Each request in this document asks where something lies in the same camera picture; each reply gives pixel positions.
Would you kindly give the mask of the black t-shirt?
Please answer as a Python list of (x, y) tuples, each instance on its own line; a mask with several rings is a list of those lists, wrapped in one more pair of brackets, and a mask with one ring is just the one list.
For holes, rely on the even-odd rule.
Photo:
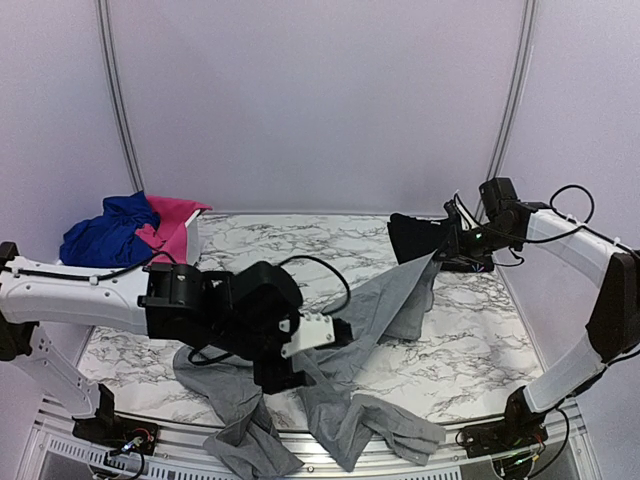
[[(399, 264), (435, 253), (447, 239), (451, 221), (419, 219), (393, 213), (387, 222), (389, 239)], [(490, 273), (495, 269), (491, 257), (466, 260), (460, 256), (442, 261), (441, 270), (455, 273)]]

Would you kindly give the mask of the grey garment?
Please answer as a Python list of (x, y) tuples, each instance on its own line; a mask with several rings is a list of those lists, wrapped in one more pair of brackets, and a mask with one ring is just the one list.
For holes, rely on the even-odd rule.
[[(353, 291), (341, 313), (353, 342), (293, 358), (294, 367), (315, 382), (296, 391), (309, 433), (348, 472), (375, 434), (397, 456), (421, 466), (445, 439), (444, 428), (396, 404), (358, 394), (353, 385), (380, 341), (420, 338), (440, 268), (426, 255), (373, 277)], [(248, 362), (196, 367), (187, 359), (190, 351), (182, 347), (176, 352), (174, 375), (183, 387), (207, 397), (224, 424), (204, 441), (204, 449), (242, 479), (273, 479), (299, 470), (303, 463), (283, 445)]]

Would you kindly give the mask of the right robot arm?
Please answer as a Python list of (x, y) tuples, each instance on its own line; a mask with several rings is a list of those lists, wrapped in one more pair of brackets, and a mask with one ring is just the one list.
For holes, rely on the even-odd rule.
[(428, 418), (459, 421), (499, 413), (517, 387), (543, 373), (579, 339), (597, 288), (565, 261), (527, 247), (505, 281), (442, 272), (434, 313), (451, 328), (449, 379)]

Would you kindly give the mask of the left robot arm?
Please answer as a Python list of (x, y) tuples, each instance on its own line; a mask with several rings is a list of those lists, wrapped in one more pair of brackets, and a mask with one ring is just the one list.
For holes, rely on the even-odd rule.
[(333, 341), (330, 318), (302, 310), (281, 266), (260, 261), (234, 274), (144, 260), (118, 271), (38, 264), (1, 246), (1, 359), (53, 394), (106, 445), (125, 438), (114, 395), (90, 382), (44, 331), (46, 322), (110, 327), (150, 339), (207, 346), (248, 360), (267, 393), (302, 386), (292, 357)]

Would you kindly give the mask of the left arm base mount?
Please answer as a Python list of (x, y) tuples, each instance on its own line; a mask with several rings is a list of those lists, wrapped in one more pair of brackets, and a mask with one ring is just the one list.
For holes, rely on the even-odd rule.
[(81, 440), (99, 444), (112, 450), (129, 450), (150, 456), (154, 453), (159, 434), (159, 425), (115, 415), (113, 418), (75, 419), (72, 435)]

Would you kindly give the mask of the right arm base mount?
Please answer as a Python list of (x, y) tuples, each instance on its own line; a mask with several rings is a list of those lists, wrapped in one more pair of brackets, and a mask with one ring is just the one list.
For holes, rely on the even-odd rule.
[(497, 420), (467, 425), (458, 431), (455, 441), (466, 451), (468, 458), (477, 458), (541, 446), (547, 439), (548, 433), (542, 424), (528, 425), (512, 432), (504, 420)]

